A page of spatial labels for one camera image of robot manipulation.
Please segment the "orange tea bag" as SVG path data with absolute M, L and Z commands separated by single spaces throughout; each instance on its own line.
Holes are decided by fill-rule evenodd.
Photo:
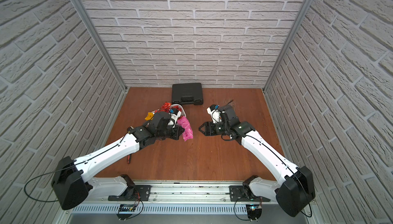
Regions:
M 153 113 L 153 112 L 149 112 L 149 113 L 147 114 L 147 116 L 145 117 L 145 120 L 146 120 L 146 121 L 149 121 L 149 120 L 151 120 L 153 117 L 154 117 L 154 113 Z

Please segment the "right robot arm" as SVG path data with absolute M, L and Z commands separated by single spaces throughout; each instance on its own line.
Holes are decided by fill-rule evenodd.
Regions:
M 248 122 L 241 122 L 232 106 L 212 105 L 207 108 L 212 121 L 205 122 L 199 131 L 207 136 L 221 136 L 224 141 L 237 141 L 249 150 L 274 176 L 267 181 L 251 176 L 243 182 L 243 196 L 249 200 L 264 197 L 276 200 L 291 217 L 302 213 L 315 198 L 313 173 L 306 166 L 299 167 L 286 159 L 266 142 Z

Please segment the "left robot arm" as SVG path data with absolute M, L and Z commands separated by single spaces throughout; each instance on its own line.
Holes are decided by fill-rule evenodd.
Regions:
M 154 144 L 157 140 L 178 140 L 184 128 L 177 124 L 181 111 L 160 111 L 139 127 L 130 127 L 115 142 L 85 156 L 61 159 L 56 167 L 51 186 L 63 210 L 70 210 L 87 198 L 120 196 L 131 181 L 125 176 L 102 181 L 95 175 L 120 159 Z

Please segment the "white storage box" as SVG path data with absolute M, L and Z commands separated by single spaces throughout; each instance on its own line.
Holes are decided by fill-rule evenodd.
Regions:
M 186 112 L 185 112 L 185 110 L 184 110 L 182 105 L 180 105 L 180 104 L 172 104 L 169 108 L 170 109 L 175 108 L 175 109 L 181 111 L 182 116 L 187 117 Z

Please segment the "pink tea bag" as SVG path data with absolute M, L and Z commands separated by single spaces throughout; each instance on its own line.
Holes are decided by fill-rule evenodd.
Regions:
M 177 120 L 177 124 L 184 129 L 182 137 L 184 141 L 193 139 L 193 130 L 191 128 L 190 122 L 186 116 L 182 116 Z

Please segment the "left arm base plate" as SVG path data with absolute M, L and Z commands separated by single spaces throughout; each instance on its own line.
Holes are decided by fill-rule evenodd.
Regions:
M 120 196 L 109 196 L 108 201 L 135 201 L 137 199 L 148 201 L 150 191 L 151 185 L 136 185 L 133 187 L 129 186 Z

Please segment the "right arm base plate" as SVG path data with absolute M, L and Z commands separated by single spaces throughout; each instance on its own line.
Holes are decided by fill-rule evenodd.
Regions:
M 265 197 L 257 197 L 250 190 L 240 185 L 229 186 L 229 195 L 232 202 L 252 201 L 252 202 L 270 202 L 271 199 Z

